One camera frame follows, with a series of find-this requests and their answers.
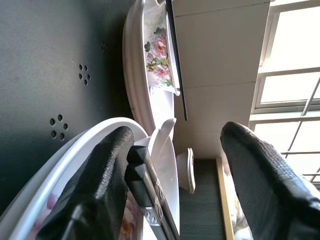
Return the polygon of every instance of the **window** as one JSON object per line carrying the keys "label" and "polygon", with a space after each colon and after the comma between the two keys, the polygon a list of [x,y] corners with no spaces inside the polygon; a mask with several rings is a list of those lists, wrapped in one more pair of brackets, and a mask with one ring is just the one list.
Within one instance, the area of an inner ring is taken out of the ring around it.
{"label": "window", "polygon": [[249,127],[320,189],[320,1],[270,4]]}

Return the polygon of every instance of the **pink rose pattern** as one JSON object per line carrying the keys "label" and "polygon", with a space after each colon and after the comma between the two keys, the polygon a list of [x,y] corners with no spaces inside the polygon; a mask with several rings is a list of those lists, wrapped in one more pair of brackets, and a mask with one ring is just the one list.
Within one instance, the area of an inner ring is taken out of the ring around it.
{"label": "pink rose pattern", "polygon": [[[37,216],[31,232],[27,240],[35,240],[36,236],[52,209],[56,205],[58,197],[53,193],[50,194],[46,209],[41,211]],[[132,193],[129,191],[126,196],[125,208],[122,219],[122,226],[118,240],[137,240],[137,221],[138,221],[138,205]]]}
{"label": "pink rose pattern", "polygon": [[166,29],[157,27],[153,33],[151,42],[144,45],[144,50],[148,53],[146,57],[146,69],[153,72],[157,81],[166,86],[173,87],[173,81],[169,69],[168,45]]}
{"label": "pink rose pattern", "polygon": [[137,240],[138,205],[128,191],[118,240]]}

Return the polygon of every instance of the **white wall tile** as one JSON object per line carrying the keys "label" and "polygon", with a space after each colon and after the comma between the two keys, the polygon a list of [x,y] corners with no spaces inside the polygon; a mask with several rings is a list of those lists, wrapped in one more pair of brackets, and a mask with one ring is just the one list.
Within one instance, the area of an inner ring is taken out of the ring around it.
{"label": "white wall tile", "polygon": [[255,82],[268,9],[264,3],[177,17],[184,87]]}
{"label": "white wall tile", "polygon": [[175,99],[176,132],[181,138],[200,132],[220,132],[228,121],[248,125],[255,83],[186,88],[188,121],[181,99]]}
{"label": "white wall tile", "polygon": [[174,0],[176,16],[199,14],[221,9],[238,8],[252,4],[269,2],[268,0]]}
{"label": "white wall tile", "polygon": [[222,155],[220,132],[190,132],[187,136],[178,134],[181,151],[192,148],[195,159],[215,159]]}

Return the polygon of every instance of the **white plate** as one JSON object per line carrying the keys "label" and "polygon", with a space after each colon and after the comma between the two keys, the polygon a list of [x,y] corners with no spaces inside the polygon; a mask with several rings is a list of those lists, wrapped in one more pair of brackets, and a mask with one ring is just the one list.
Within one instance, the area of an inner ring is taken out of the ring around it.
{"label": "white plate", "polygon": [[[81,164],[86,160],[93,148],[109,133],[118,127],[127,126],[133,132],[135,141],[147,137],[144,129],[135,121],[117,117],[105,120],[95,125],[84,133],[61,157],[61,159],[54,165],[51,171],[47,174],[40,187],[37,189],[32,199],[28,201],[28,205],[19,214],[19,219],[11,226],[12,232],[8,237],[4,237],[1,231],[1,238],[10,240],[22,240],[29,234],[37,216],[45,205],[50,193],[53,191],[57,183],[65,182],[78,170]],[[0,222],[0,230],[7,226],[7,216]]]}
{"label": "white plate", "polygon": [[[20,191],[10,208],[6,211],[0,222],[1,238],[10,240],[25,239],[37,216],[46,204],[50,193],[59,196],[68,180],[78,170],[96,144],[107,134],[121,126],[131,128],[135,142],[145,138],[150,139],[144,129],[135,121],[118,117],[105,120],[89,129],[82,136],[77,136],[79,137],[78,139],[76,137],[66,143],[34,175],[32,180]],[[174,220],[177,226],[179,226],[178,175],[174,149],[170,138],[168,138],[162,152],[165,152],[165,159],[159,160],[162,157],[157,159],[154,162],[154,167],[158,170],[159,179],[163,181],[164,194],[167,197]],[[24,196],[30,195],[30,193],[32,193],[30,199],[24,198]]]}
{"label": "white plate", "polygon": [[142,9],[143,52],[149,86],[180,95],[166,3],[145,0]]}

